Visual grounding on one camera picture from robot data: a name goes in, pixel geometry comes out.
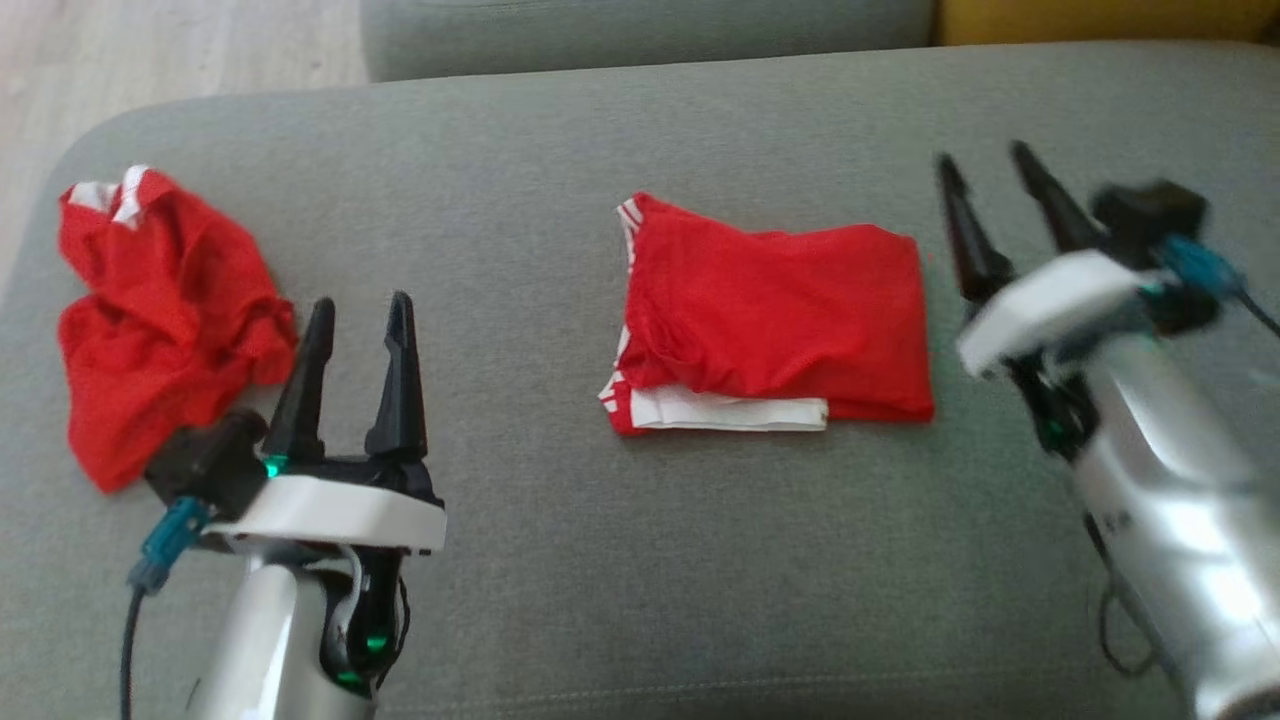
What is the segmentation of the red basketball shorts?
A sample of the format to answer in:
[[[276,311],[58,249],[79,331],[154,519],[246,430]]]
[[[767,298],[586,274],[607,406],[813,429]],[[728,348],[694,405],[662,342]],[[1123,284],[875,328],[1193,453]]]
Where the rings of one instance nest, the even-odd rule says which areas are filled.
[[[68,441],[105,495],[138,479],[182,427],[206,427],[294,363],[293,304],[253,236],[146,165],[59,200],[58,249],[84,286],[58,322]]]

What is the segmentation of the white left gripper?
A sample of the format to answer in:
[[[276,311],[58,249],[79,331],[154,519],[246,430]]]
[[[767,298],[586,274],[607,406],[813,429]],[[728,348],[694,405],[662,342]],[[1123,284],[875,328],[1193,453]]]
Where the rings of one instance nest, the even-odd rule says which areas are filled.
[[[278,462],[325,459],[319,425],[335,318],[332,299],[312,305],[262,441],[262,454]],[[384,345],[389,361],[364,450],[371,457],[420,461],[428,455],[428,433],[413,301],[404,291],[392,295]],[[433,501],[383,486],[279,474],[256,457],[210,466],[204,500],[212,512],[204,547],[219,553],[247,553],[251,544],[269,541],[306,544],[321,557],[340,546],[411,553],[445,546],[445,510]]]

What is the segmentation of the large grey sofa seat cushion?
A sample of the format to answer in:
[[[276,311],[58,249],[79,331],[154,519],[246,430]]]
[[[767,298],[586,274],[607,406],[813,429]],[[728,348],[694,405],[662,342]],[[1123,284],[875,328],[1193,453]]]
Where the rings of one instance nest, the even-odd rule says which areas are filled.
[[[146,108],[82,136],[0,305],[0,720],[115,720],[125,575],[161,505],[67,447],[56,247],[78,181],[156,167],[255,234],[306,315],[337,305],[323,438],[372,423],[396,290],[416,306],[445,548],[404,564],[379,720],[1184,720],[1096,642],[1105,571],[1018,392],[957,365],[934,176],[992,243],[1053,245],[1009,146],[1078,201],[1164,177],[1280,314],[1280,49],[934,47],[420,79]],[[920,246],[925,427],[623,439],[616,206],[637,191],[751,231],[872,223]]]

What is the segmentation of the red white basketball jersey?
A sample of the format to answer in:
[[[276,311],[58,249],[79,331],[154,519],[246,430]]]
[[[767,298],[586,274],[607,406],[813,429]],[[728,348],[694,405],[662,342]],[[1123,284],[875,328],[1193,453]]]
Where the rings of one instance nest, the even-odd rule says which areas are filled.
[[[623,320],[598,398],[620,436],[934,419],[916,242],[749,232],[649,193],[617,209]]]

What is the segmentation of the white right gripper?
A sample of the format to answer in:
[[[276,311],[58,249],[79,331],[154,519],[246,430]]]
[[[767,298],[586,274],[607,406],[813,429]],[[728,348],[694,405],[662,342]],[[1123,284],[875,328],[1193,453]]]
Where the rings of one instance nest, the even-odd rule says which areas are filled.
[[[1010,152],[1056,251],[1066,255],[1016,278],[1010,260],[989,242],[954,158],[946,152],[936,158],[960,295],[979,304],[956,341],[960,363],[972,377],[1034,351],[1084,355],[1112,336],[1148,331],[1143,292],[1157,290],[1169,277],[1160,270],[1134,272],[1097,251],[1102,234],[1030,146],[1016,140]]]

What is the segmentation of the large yellow sofa back cushion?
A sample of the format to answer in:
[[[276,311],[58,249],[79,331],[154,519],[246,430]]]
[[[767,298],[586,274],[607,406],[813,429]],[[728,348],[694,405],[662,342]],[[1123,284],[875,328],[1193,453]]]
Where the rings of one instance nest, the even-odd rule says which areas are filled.
[[[1192,38],[1253,42],[1280,0],[937,0],[940,46]]]

